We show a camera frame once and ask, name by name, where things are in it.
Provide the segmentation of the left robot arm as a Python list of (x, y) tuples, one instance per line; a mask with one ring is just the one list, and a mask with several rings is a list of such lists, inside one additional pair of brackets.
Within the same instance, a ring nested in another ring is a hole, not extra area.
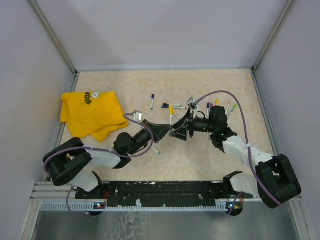
[(55, 186), (71, 184), (97, 199), (103, 195), (104, 186), (97, 173), (86, 170), (87, 166), (122, 169), (173, 129), (169, 124), (154, 124), (147, 120), (139, 126), (142, 129), (135, 136), (122, 132), (112, 149), (86, 146), (80, 138), (74, 137), (44, 156), (44, 170)]

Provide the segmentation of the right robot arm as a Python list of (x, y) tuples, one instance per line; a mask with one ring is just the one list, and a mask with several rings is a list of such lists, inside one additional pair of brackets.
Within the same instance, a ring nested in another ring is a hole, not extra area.
[(238, 173), (223, 185), (223, 192), (235, 198), (240, 192), (259, 197), (274, 209), (302, 193), (301, 185), (284, 154), (272, 155), (251, 146), (228, 126), (228, 116), (222, 106), (213, 106), (208, 117), (198, 117), (188, 111), (174, 126), (170, 137), (187, 141), (196, 132), (209, 133), (213, 146), (250, 167), (252, 174)]

